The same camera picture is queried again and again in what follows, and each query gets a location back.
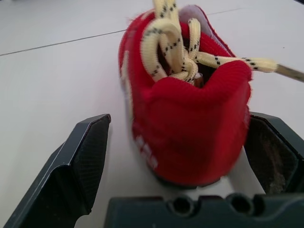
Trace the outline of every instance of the red shoe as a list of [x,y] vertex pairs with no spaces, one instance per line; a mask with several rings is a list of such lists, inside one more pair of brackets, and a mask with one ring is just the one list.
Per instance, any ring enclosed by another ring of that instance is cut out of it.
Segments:
[[[248,82],[257,66],[232,61],[199,7],[186,6],[178,16],[174,1],[154,2],[155,11],[131,23],[119,48],[133,138],[157,177],[207,185],[226,175],[240,154],[250,119]],[[203,87],[194,86],[197,70]]]

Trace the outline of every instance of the white surface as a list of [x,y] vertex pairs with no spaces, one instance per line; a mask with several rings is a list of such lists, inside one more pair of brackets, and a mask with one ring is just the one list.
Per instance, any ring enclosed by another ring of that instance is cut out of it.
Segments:
[[[0,20],[0,54],[118,31],[126,28],[126,17],[152,5],[151,0],[119,1],[123,5],[119,9],[118,1],[114,0],[73,2],[0,2],[0,16],[5,18]],[[178,5],[182,2],[195,3],[180,0]],[[304,40],[304,31],[300,29],[304,21],[302,5],[291,0],[281,0],[277,7],[259,5],[258,0],[221,2],[205,1],[201,6],[208,13],[245,8],[209,16],[216,31],[237,55],[272,57],[304,71],[300,56],[304,52],[300,43]],[[0,56],[0,227],[74,125],[103,113],[112,116],[105,173],[92,214],[82,217],[76,227],[102,227],[110,197],[163,195],[168,198],[177,194],[155,181],[128,139],[117,66],[122,34]],[[304,84],[276,74],[255,74],[252,87],[252,111],[281,117],[304,137]],[[246,180],[244,175],[237,175],[247,170],[245,163],[244,156],[240,157],[230,174],[233,187]],[[255,191],[244,185],[237,188],[248,195]],[[223,178],[218,184],[188,194],[226,196],[234,190],[229,179]]]
[[[178,0],[207,14],[241,8],[248,0]],[[0,54],[126,29],[152,0],[2,0]]]

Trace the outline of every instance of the textured gripper pad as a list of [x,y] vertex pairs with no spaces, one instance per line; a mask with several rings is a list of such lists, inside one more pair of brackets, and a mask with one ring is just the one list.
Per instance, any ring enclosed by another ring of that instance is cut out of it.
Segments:
[[265,193],[285,191],[298,161],[286,143],[262,119],[251,118],[245,150]]
[[104,169],[108,127],[107,118],[93,123],[72,163],[89,208],[93,207]]

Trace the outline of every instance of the floor seam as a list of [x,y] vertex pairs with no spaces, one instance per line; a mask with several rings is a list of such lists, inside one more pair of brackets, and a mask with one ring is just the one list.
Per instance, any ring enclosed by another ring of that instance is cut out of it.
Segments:
[[11,54],[16,54],[16,53],[19,53],[19,52],[32,51],[32,50],[36,50],[36,49],[40,49],[40,48],[47,48],[47,47],[51,47],[51,46],[55,46],[55,45],[71,43],[71,42],[80,41],[80,40],[84,40],[84,39],[90,39],[90,38],[95,38],[95,37],[102,37],[102,36],[106,36],[106,35],[110,35],[110,34],[114,34],[114,33],[120,33],[120,32],[124,32],[124,31],[126,31],[126,29],[120,30],[120,31],[116,31],[116,32],[109,32],[109,33],[104,33],[104,34],[100,34],[100,35],[90,36],[90,37],[73,39],[73,40],[59,42],[59,43],[55,43],[55,44],[44,45],[44,46],[40,46],[40,47],[33,47],[33,48],[24,49],[24,50],[20,50],[20,51],[13,51],[13,52],[5,53],[5,54],[0,54],[0,57],[1,56],[11,55]]
[[[220,11],[220,12],[216,12],[216,13],[209,13],[209,14],[207,14],[207,16],[211,16],[211,15],[215,15],[215,14],[220,14],[220,13],[227,13],[227,12],[236,11],[236,10],[242,10],[242,9],[244,9],[244,8],[229,9],[229,10],[224,10],[224,11]],[[55,43],[55,44],[49,44],[49,45],[43,45],[43,46],[39,46],[39,47],[28,48],[28,49],[24,49],[24,50],[20,50],[20,51],[8,52],[8,53],[0,54],[0,57],[1,56],[7,56],[7,55],[16,54],[16,53],[20,53],[20,52],[32,51],[32,50],[36,50],[36,49],[40,49],[40,48],[47,48],[47,47],[51,47],[51,46],[55,46],[55,45],[60,45],[60,44],[71,43],[71,42],[80,41],[80,40],[84,40],[84,39],[90,39],[90,38],[95,38],[95,37],[102,37],[102,36],[106,36],[106,35],[110,35],[110,34],[124,32],[126,30],[127,29],[120,30],[120,31],[115,31],[115,32],[108,32],[108,33],[99,34],[99,35],[90,36],[90,37],[73,39],[73,40],[59,42],[59,43]]]

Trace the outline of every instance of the cream shoelace with black dots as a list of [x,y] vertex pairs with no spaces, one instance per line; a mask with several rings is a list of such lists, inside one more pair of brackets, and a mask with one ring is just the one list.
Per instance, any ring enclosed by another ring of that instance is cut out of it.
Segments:
[[238,58],[215,56],[199,52],[200,23],[197,19],[188,21],[190,46],[187,51],[183,45],[178,9],[175,0],[153,0],[155,20],[149,24],[141,40],[141,57],[146,71],[155,81],[168,77],[158,61],[157,48],[161,47],[163,56],[171,67],[170,77],[194,84],[198,73],[197,63],[217,68],[225,63],[241,60],[251,70],[264,73],[276,72],[289,78],[304,82],[304,73],[282,66],[265,58]]

